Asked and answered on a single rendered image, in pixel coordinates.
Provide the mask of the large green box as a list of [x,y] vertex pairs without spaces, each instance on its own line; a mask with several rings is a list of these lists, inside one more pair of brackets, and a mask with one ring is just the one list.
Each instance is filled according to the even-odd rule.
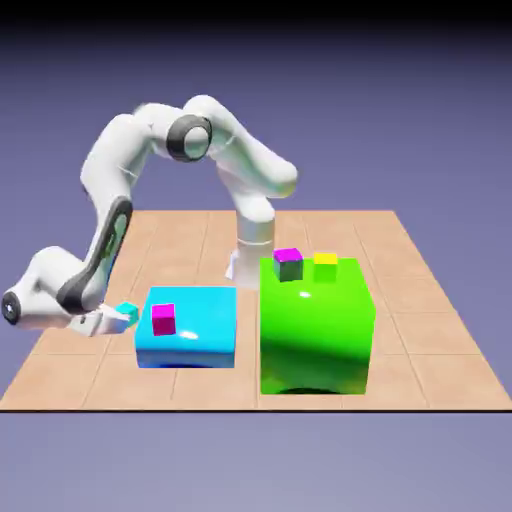
[[318,278],[311,258],[301,280],[281,282],[260,263],[260,392],[366,392],[376,308],[355,258]]

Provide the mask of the large cyan box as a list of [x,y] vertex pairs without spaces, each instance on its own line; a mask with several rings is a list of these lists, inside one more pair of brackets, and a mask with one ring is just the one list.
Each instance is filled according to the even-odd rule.
[[[174,306],[175,332],[156,335],[152,310]],[[134,335],[141,368],[232,368],[237,291],[230,286],[155,286]]]

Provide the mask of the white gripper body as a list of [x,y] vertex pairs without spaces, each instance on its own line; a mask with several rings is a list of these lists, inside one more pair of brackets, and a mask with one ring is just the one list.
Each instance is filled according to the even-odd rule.
[[123,333],[129,326],[130,316],[101,304],[94,311],[74,315],[67,329],[86,336],[114,335]]

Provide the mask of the small cyan cube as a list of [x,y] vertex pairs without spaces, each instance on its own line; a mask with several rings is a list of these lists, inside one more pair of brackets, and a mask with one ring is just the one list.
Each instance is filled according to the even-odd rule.
[[130,302],[124,302],[115,307],[115,310],[125,316],[129,317],[128,326],[136,324],[139,320],[139,309],[138,307]]

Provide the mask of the small magenta cube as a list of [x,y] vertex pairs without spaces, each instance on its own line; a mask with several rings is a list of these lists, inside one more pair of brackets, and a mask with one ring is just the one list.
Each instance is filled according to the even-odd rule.
[[175,305],[153,304],[151,321],[154,336],[173,335],[176,333]]
[[303,256],[297,248],[281,248],[273,251],[274,273],[280,282],[303,279]]

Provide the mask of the small yellow cube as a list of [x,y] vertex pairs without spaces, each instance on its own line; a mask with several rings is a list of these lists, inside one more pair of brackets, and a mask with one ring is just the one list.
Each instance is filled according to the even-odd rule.
[[337,276],[337,269],[338,257],[336,253],[314,253],[313,277],[316,282],[334,282]]

